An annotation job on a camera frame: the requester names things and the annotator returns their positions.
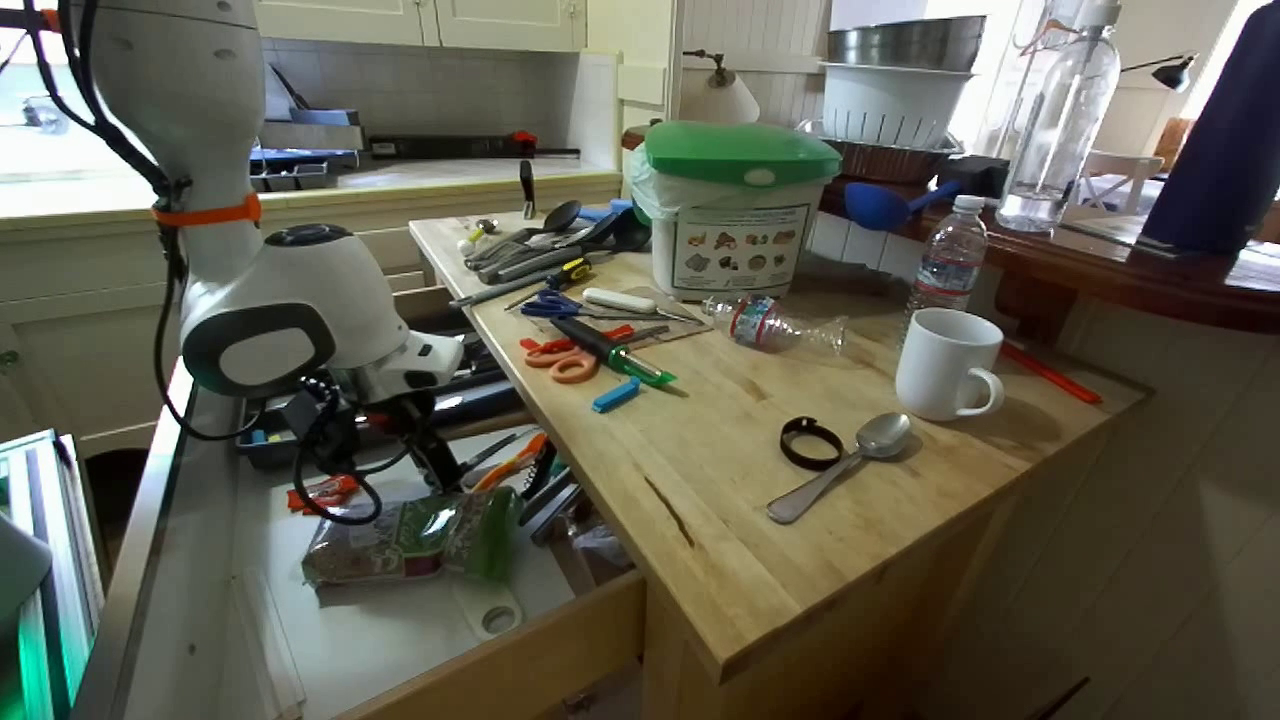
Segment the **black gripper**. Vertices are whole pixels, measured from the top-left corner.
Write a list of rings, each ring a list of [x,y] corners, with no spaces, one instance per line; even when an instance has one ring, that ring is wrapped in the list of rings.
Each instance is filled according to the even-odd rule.
[[[321,471],[373,474],[373,448],[398,448],[433,486],[458,486],[458,458],[435,433],[435,394],[408,392],[381,404],[358,404],[328,374],[302,374],[284,398],[284,425],[296,433],[296,456]]]

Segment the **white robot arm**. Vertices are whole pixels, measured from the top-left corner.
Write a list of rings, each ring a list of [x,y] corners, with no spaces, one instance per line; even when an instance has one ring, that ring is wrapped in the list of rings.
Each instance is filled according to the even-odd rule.
[[[2,24],[31,38],[54,109],[157,191],[192,380],[219,394],[284,394],[296,456],[331,474],[358,471],[356,419],[368,415],[457,493],[458,468],[429,413],[433,386],[458,373],[464,338],[410,333],[358,235],[259,228],[250,0],[18,0]]]

